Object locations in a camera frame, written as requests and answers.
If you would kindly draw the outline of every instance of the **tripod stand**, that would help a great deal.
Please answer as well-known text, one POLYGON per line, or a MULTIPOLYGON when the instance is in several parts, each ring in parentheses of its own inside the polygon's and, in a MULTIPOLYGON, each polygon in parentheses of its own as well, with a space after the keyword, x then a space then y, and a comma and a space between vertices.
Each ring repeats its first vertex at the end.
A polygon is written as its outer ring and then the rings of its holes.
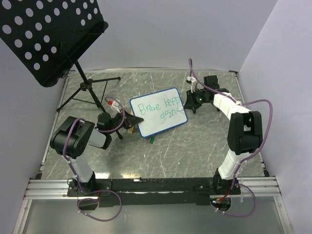
MULTIPOLYGON (((102 105, 102 101, 103 101, 104 93, 106 90, 107 82, 110 80, 115 80, 115 79, 121 80, 121 77, 98 79, 98 80, 87 79, 78 61, 75 62, 75 65, 78 69, 79 74, 82 77, 83 82, 80 84, 80 87, 60 107, 57 108, 57 112, 59 112, 70 100, 73 99, 77 101, 83 101, 83 102, 95 104, 98 108, 100 108, 105 113, 106 111, 102 105), (94 93, 92 89, 92 83, 99 83, 99 82, 106 82, 101 101, 99 101, 98 97, 96 96, 96 94, 94 93), (84 101, 84 100, 74 98, 80 91, 87 91, 87 90, 91 94, 91 97, 93 98, 94 102, 84 101)), ((118 134, 119 139, 123 138, 122 135, 119 133, 119 131, 116 131, 116 133, 118 134)))

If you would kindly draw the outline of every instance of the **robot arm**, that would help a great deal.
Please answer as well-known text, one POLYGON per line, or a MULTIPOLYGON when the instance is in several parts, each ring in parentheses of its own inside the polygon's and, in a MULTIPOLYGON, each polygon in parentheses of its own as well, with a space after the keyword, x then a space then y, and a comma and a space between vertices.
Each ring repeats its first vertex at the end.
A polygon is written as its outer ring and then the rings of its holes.
MULTIPOLYGON (((110 130, 115 128, 122 121, 120 115, 121 114, 117 114, 114 118, 111 118, 108 113, 100 114, 98 116, 97 129, 110 130)), ((125 112, 125 115, 126 120, 122 125, 125 129, 144 120, 127 112, 125 112)), ((66 139, 76 119, 75 117, 68 117, 51 137, 50 146, 55 149, 59 155, 63 155, 66 139)), ((73 128, 65 152, 67 157, 65 160, 70 164, 70 167, 75 170, 77 174, 76 177, 79 178, 83 189, 89 192, 96 190, 96 177, 83 152, 87 144, 106 150, 112 141, 112 137, 109 135, 110 133, 100 133, 94 127, 95 124, 92 122, 79 121, 73 128)), ((75 187, 78 188, 75 175, 73 181, 75 187)))
POLYGON ((220 89, 216 76, 204 77, 204 83, 208 87, 218 90, 225 95, 215 94, 207 89, 195 89, 197 81, 193 77, 187 78, 191 89, 187 91, 187 101, 184 109, 191 109, 196 113, 203 103, 211 103, 222 111, 230 120, 228 132, 229 151, 217 172, 221 179, 233 179, 234 171, 238 168, 242 159, 255 152, 262 143, 262 119, 258 111, 250 111, 241 106, 240 102, 233 102, 228 97, 232 95, 226 89, 220 89))

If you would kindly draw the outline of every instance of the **scratched metal surface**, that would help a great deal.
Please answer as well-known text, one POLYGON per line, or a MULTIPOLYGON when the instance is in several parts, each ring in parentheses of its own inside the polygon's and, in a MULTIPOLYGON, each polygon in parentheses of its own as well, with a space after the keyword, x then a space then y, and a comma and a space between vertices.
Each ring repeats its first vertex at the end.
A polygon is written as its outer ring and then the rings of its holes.
MULTIPOLYGON (((155 91, 176 87, 186 100, 189 84, 185 82, 186 71, 155 72, 90 72, 87 77, 103 79, 121 76, 121 81, 108 82, 106 96, 116 97, 130 112, 129 100, 133 96, 149 94, 155 91)), ((227 88, 234 98, 241 100, 234 73, 205 71, 198 72, 203 79, 207 75, 217 75, 221 87, 227 88)), ((66 100, 81 83, 77 72, 71 73, 64 100, 66 100)), ((95 93, 101 98, 105 83, 93 85, 95 93)), ((76 98, 92 101, 88 92, 80 92, 76 98)), ((104 108, 112 114, 109 106, 104 108)), ((61 110, 56 129, 68 116, 82 117, 88 121, 97 121, 101 111, 92 104, 76 100, 70 101, 61 110)), ((153 144, 140 136, 137 129, 133 134, 120 130, 124 139, 119 140, 115 133, 107 150, 87 146, 85 155, 97 178, 161 178, 161 177, 209 177, 223 162, 228 151, 228 119, 210 104, 204 104, 194 115, 186 111, 189 121, 155 136, 153 144)), ((241 173, 243 176, 264 176, 258 156, 249 160, 241 173)), ((72 176, 67 163, 60 155, 49 149, 42 179, 66 179, 72 176)))

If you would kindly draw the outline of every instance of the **whiteboard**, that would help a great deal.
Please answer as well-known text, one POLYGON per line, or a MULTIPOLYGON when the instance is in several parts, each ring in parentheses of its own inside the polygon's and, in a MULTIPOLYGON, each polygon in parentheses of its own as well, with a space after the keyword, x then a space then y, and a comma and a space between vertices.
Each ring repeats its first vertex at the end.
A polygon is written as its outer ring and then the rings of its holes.
POLYGON ((170 88, 130 100, 135 116, 144 119, 138 124, 142 137, 161 133, 188 121, 179 91, 170 88))

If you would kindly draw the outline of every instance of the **blue whiteboard frame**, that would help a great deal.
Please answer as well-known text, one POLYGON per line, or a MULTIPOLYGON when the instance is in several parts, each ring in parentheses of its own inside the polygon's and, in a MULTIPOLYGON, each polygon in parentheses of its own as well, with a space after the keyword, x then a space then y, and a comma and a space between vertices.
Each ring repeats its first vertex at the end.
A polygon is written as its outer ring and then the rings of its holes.
MULTIPOLYGON (((131 104, 131 101, 132 101, 133 99, 145 97, 145 96, 148 96, 148 95, 153 95, 153 94, 156 94, 156 93, 161 93, 161 92, 164 92, 164 91, 167 91, 167 90, 171 90, 171 89, 176 89, 177 93, 179 94, 179 98, 180 98, 181 104, 183 105, 182 98, 181 98, 181 95, 180 95, 180 93, 179 93, 179 90, 178 90, 177 88, 174 87, 174 88, 169 88, 169 89, 157 91, 157 92, 154 92, 154 93, 151 93, 151 94, 145 94, 145 95, 142 95, 142 96, 139 96, 139 97, 134 97, 134 98, 130 99, 129 103, 130 103, 131 110, 132 110, 133 114, 135 113, 134 110, 133 110, 132 104, 131 104)), ((175 125, 175 126, 173 126, 173 127, 171 127, 171 128, 166 128, 166 129, 161 130, 161 131, 159 131, 159 132, 157 132, 157 133, 150 134, 150 135, 148 135, 148 136, 142 136, 141 129, 140 129, 139 125, 138 125, 137 127, 138 127, 138 130, 139 130, 139 132, 140 132, 141 137, 142 137, 142 138, 149 138, 149 137, 154 136, 154 135, 156 135, 156 134, 159 134, 159 133, 168 131, 168 130, 170 130, 170 129, 172 129, 172 128, 176 128, 176 127, 178 127, 178 126, 180 126, 180 125, 182 125, 182 124, 187 123, 187 122, 189 121, 189 118, 187 117, 187 114, 186 114, 186 112, 185 112, 184 109, 183 109, 183 111, 184 111, 184 114, 185 114, 185 116, 186 116, 186 121, 185 121, 185 122, 180 123, 180 124, 178 124, 178 125, 175 125)))

